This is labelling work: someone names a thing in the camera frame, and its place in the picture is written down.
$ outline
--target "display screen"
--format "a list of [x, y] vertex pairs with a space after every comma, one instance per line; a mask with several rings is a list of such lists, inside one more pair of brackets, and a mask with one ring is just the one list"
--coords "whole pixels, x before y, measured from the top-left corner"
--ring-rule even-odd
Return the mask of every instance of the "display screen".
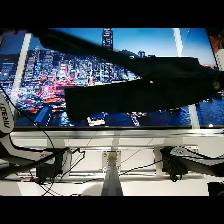
[[[172, 28], [57, 29], [121, 52], [130, 58], [178, 56]], [[215, 69], [216, 62], [206, 30], [203, 28], [181, 28], [180, 33], [183, 42], [182, 56], [196, 57], [202, 65]], [[18, 42], [18, 46], [7, 46], [7, 48], [3, 44], [2, 58], [7, 59], [12, 54], [19, 55], [21, 43]], [[4, 71], [5, 67], [1, 62], [1, 73], [6, 73]], [[1, 83], [4, 83], [4, 87], [7, 89], [9, 85], [5, 84], [5, 80], [9, 75], [4, 76], [5, 79], [1, 79]], [[49, 127], [191, 126], [187, 106], [156, 112], [108, 113], [104, 111], [82, 121], [75, 123], [69, 121], [64, 98], [66, 86], [88, 87], [128, 82], [139, 78], [125, 68], [111, 63], [103, 63], [96, 56], [74, 56], [45, 49], [37, 38], [32, 37], [18, 93], [17, 106], [27, 113], [35, 123]], [[17, 127], [33, 125], [23, 114], [16, 114]]]

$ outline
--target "television screen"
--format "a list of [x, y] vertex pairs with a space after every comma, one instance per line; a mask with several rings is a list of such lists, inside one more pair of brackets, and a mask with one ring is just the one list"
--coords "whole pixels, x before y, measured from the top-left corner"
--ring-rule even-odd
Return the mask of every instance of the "television screen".
[[[172, 28], [57, 29], [121, 52], [130, 58], [178, 56]], [[183, 43], [182, 56], [197, 57], [201, 64], [216, 67], [205, 29], [181, 28], [180, 34]], [[10, 52], [4, 51], [3, 54], [2, 57], [9, 57], [12, 49]], [[17, 106], [41, 126], [191, 126], [188, 107], [156, 112], [108, 113], [104, 111], [82, 121], [75, 123], [69, 121], [65, 111], [64, 88], [66, 86], [87, 87], [128, 82], [139, 78], [125, 68], [102, 61], [92, 55], [74, 56], [45, 49], [37, 38], [32, 37]], [[16, 125], [17, 127], [33, 126], [33, 123], [23, 114], [16, 114]]]

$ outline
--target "blue sky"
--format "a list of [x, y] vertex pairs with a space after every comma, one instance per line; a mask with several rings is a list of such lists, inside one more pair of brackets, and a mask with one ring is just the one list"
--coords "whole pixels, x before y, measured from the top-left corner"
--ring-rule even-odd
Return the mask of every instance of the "blue sky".
[[[57, 28], [63, 32], [81, 37], [96, 44], [102, 44], [102, 28]], [[129, 50], [146, 55], [177, 56], [176, 44], [172, 28], [113, 28], [114, 50]], [[214, 55], [204, 28], [181, 28], [183, 56], [199, 58], [202, 64], [215, 64]], [[8, 35], [2, 43], [0, 54], [19, 53], [24, 34]], [[40, 45], [37, 38], [32, 37], [30, 49]]]

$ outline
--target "cityscape image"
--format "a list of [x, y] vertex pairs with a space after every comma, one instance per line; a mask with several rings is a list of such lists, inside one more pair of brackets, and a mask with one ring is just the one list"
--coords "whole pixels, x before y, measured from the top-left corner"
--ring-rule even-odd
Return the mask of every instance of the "cityscape image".
[[[57, 29], [94, 42], [109, 50], [118, 51], [129, 58], [177, 57], [172, 28]], [[183, 56], [196, 57], [202, 65], [217, 69], [205, 29], [181, 28], [180, 31], [183, 41]], [[24, 33], [8, 35], [0, 48], [0, 82], [9, 96], [16, 75], [23, 38]], [[45, 49], [37, 38], [32, 37], [18, 92], [17, 106], [41, 126], [176, 127], [191, 125], [188, 107], [155, 112], [108, 113], [104, 111], [79, 122], [71, 123], [69, 121], [66, 114], [64, 88], [105, 85], [139, 78], [127, 69], [94, 55], [69, 55]], [[198, 110], [202, 105], [207, 105], [208, 101], [212, 106], [214, 100], [208, 99], [197, 106]], [[15, 116], [16, 126], [34, 125], [23, 114], [16, 113]]]

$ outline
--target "metal stand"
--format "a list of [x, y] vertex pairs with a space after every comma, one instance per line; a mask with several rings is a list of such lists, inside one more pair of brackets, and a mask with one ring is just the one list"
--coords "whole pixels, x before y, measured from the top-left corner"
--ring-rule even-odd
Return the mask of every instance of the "metal stand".
[[123, 196], [121, 182], [116, 166], [116, 157], [116, 152], [110, 152], [101, 196]]

